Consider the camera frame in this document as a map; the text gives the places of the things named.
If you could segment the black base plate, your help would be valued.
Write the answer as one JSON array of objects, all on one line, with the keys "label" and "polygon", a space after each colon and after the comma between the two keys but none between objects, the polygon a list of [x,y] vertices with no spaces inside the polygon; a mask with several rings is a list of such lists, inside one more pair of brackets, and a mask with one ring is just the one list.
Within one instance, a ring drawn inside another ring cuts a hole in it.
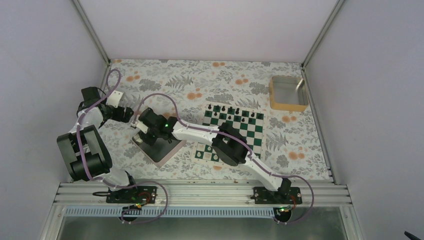
[{"label": "black base plate", "polygon": [[117,191],[109,191],[108,204],[154,204],[157,195],[156,186],[138,186]]},{"label": "black base plate", "polygon": [[265,187],[254,187],[250,199],[254,200],[256,205],[283,205],[303,203],[302,194],[299,187],[290,187],[285,193],[270,191]]}]

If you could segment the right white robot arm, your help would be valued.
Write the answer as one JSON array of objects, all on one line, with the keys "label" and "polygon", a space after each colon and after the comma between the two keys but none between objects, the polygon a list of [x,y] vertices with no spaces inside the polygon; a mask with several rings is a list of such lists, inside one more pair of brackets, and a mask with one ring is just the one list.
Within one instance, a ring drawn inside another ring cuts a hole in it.
[{"label": "right white robot arm", "polygon": [[148,107],[134,121],[134,126],[140,130],[141,140],[150,146],[158,139],[168,142],[186,140],[208,145],[225,164],[241,166],[244,171],[256,176],[270,192],[274,202],[282,204],[290,197],[291,181],[266,167],[248,146],[246,138],[229,123],[202,126],[179,117],[166,118]]}]

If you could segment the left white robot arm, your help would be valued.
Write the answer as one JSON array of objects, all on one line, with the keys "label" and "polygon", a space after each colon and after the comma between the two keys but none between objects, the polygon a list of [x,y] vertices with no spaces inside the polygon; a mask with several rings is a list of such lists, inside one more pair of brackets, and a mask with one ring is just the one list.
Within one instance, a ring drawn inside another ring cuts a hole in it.
[{"label": "left white robot arm", "polygon": [[131,203],[139,197],[134,178],[113,166],[112,157],[98,130],[108,120],[128,123],[134,114],[127,106],[125,93],[113,90],[101,96],[102,90],[91,86],[82,89],[83,100],[77,108],[73,128],[57,137],[56,142],[66,169],[73,181],[107,182],[112,191]]}]

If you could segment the aluminium rail frame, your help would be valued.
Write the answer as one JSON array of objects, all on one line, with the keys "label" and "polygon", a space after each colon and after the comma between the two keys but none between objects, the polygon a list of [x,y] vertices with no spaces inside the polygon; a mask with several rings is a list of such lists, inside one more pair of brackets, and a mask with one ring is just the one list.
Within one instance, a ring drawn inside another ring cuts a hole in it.
[{"label": "aluminium rail frame", "polygon": [[[263,217],[270,218],[278,204],[256,204],[253,196],[260,186],[257,180],[177,180],[162,179],[151,195],[151,203],[142,209],[142,216],[161,217]],[[294,179],[299,188],[296,209],[313,205],[339,210],[346,237],[363,238],[346,185],[313,180],[306,183]],[[108,203],[106,197],[94,196],[105,191],[100,183],[61,183],[53,200],[41,239],[56,240],[65,217],[117,217],[126,203]]]}]

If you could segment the green white chessboard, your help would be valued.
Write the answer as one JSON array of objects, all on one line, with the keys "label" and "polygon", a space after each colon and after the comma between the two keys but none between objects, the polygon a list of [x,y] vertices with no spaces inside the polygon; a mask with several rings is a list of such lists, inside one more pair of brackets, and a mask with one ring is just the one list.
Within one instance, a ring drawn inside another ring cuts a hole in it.
[{"label": "green white chessboard", "polygon": [[[217,116],[214,116],[214,106],[220,106],[220,111],[217,112]],[[233,114],[228,114],[228,109],[233,108]],[[239,108],[239,114],[235,114],[236,109]],[[265,152],[265,143],[267,139],[266,127],[268,124],[268,115],[264,110],[234,106],[224,103],[217,103],[207,101],[202,106],[201,111],[201,125],[207,127],[231,126],[232,130],[228,134],[232,134],[237,131],[238,136],[244,139],[244,142],[249,146],[252,152],[259,158],[262,158],[262,154]],[[226,115],[225,119],[221,119],[221,115]],[[258,119],[258,114],[263,114],[263,119]],[[235,121],[235,116],[240,117],[240,121]],[[197,158],[197,152],[202,152],[202,158]],[[193,147],[191,159],[200,164],[211,165],[214,167],[238,169],[242,165],[230,166],[222,161],[214,148],[204,143],[196,143]]]}]

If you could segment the aluminium corner post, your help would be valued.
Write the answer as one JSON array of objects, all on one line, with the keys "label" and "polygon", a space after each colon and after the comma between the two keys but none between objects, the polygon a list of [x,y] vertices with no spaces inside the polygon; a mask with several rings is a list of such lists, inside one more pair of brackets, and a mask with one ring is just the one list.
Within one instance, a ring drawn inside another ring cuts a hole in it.
[{"label": "aluminium corner post", "polygon": [[319,46],[321,45],[322,41],[324,40],[327,32],[329,31],[330,27],[332,26],[333,22],[335,21],[336,17],[338,16],[339,12],[341,11],[342,7],[345,4],[345,0],[337,0],[334,7],[332,8],[328,18],[326,19],[323,27],[321,28],[319,34],[317,35],[314,43],[312,44],[310,50],[308,51],[304,61],[302,62],[302,67],[306,68],[309,62],[312,60],[315,52],[318,50]]},{"label": "aluminium corner post", "polygon": [[86,30],[88,31],[88,35],[90,36],[91,40],[93,41],[98,53],[100,54],[102,60],[104,61],[104,63],[108,66],[111,62],[104,46],[102,45],[100,38],[98,37],[82,3],[80,0],[72,0],[71,1],[73,3],[73,5],[75,6],[75,9],[79,15],[79,17],[81,18],[84,27],[86,28]]}]

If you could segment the floral tablecloth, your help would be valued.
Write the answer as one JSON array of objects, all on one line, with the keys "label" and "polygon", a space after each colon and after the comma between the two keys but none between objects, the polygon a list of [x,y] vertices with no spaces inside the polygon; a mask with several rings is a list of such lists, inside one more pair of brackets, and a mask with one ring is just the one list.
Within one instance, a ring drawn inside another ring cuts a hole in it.
[{"label": "floral tablecloth", "polygon": [[[150,107],[165,117],[179,115],[200,124],[205,102],[264,111],[268,115],[261,160],[282,175],[329,181],[312,111],[279,111],[270,107],[269,83],[274,76],[301,77],[297,63],[114,59],[120,70],[118,90],[134,110]],[[136,130],[108,121],[100,135],[113,165],[136,179],[251,180],[248,172],[203,164],[193,158],[196,144],[187,142],[162,167],[156,167],[133,143]]]}]

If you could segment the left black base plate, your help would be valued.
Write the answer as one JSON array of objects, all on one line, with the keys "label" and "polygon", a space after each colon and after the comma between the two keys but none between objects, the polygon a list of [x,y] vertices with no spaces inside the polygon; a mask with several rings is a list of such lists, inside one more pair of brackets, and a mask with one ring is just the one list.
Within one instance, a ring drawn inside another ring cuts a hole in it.
[{"label": "left black base plate", "polygon": [[117,191],[109,191],[108,204],[154,204],[157,195],[156,186],[138,186]]}]

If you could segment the pink metal tray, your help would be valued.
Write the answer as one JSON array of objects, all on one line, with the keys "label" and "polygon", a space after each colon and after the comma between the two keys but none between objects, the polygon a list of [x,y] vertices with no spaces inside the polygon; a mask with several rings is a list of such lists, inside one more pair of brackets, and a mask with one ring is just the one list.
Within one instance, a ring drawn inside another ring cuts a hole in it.
[{"label": "pink metal tray", "polygon": [[149,159],[157,168],[161,168],[186,144],[186,140],[163,140],[159,138],[153,145],[143,142],[140,135],[136,133],[132,137],[132,142],[141,150],[144,156]]}]

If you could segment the yellow metal tray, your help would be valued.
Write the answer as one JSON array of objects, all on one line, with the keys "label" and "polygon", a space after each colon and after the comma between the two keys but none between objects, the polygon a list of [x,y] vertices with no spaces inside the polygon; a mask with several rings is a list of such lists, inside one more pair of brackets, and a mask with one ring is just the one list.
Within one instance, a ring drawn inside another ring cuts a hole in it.
[{"label": "yellow metal tray", "polygon": [[272,76],[269,83],[269,101],[273,110],[304,112],[309,106],[305,80],[301,77]]}]

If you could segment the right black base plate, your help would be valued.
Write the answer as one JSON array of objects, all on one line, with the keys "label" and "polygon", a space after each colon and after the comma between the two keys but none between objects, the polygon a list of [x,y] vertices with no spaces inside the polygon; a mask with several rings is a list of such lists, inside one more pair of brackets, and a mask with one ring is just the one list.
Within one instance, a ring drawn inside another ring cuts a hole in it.
[{"label": "right black base plate", "polygon": [[303,203],[302,194],[299,187],[290,187],[285,193],[270,191],[265,187],[254,187],[250,199],[254,200],[256,205],[283,205]]}]

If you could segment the right aluminium corner post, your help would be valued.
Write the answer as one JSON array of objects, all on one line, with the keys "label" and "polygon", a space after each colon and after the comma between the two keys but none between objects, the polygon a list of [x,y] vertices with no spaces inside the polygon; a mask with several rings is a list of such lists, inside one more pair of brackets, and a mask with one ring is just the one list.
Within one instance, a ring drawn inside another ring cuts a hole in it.
[{"label": "right aluminium corner post", "polygon": [[319,46],[321,45],[322,41],[324,40],[327,32],[329,31],[330,27],[332,26],[333,22],[335,21],[336,17],[338,16],[339,12],[341,11],[342,7],[345,4],[345,0],[337,0],[334,7],[332,8],[328,18],[326,19],[323,27],[321,28],[319,34],[317,35],[314,43],[312,44],[310,50],[308,51],[304,61],[302,62],[302,67],[306,68],[309,62],[312,60],[315,52],[318,50]]}]

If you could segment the left aluminium corner post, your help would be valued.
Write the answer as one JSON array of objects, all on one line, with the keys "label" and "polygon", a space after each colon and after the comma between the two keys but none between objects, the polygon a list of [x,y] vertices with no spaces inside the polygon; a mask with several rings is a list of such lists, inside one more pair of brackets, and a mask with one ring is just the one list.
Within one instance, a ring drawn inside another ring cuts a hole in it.
[{"label": "left aluminium corner post", "polygon": [[100,54],[102,60],[104,61],[104,63],[108,66],[111,62],[104,46],[102,45],[100,38],[98,37],[82,3],[80,0],[72,0],[71,1],[73,3],[73,5],[75,6],[75,9],[79,15],[79,17],[81,18],[84,27],[86,28],[86,30],[88,31],[88,35],[90,36],[91,40],[93,41],[98,53]]}]

